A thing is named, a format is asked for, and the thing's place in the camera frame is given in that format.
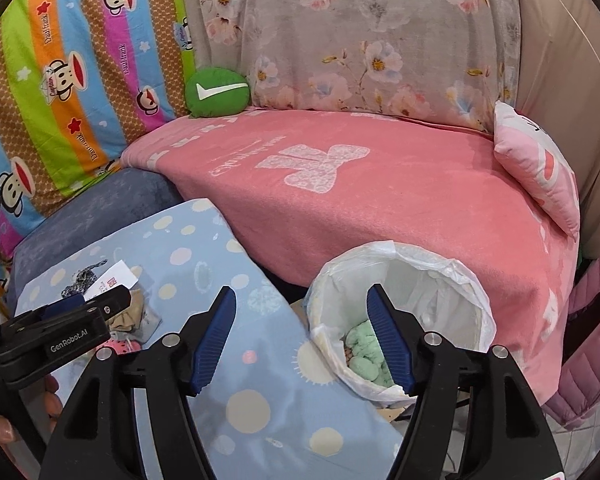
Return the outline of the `person's left hand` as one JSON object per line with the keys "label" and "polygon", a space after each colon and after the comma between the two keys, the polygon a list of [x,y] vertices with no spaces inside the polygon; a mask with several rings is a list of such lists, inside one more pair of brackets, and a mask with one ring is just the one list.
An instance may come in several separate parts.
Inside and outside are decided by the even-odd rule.
{"label": "person's left hand", "polygon": [[[59,385],[55,377],[47,375],[44,379],[43,401],[49,432],[54,431],[62,412],[62,402],[57,395],[58,389]],[[12,426],[12,423],[0,415],[0,445],[6,446],[12,442],[17,442],[19,439],[20,434]]]}

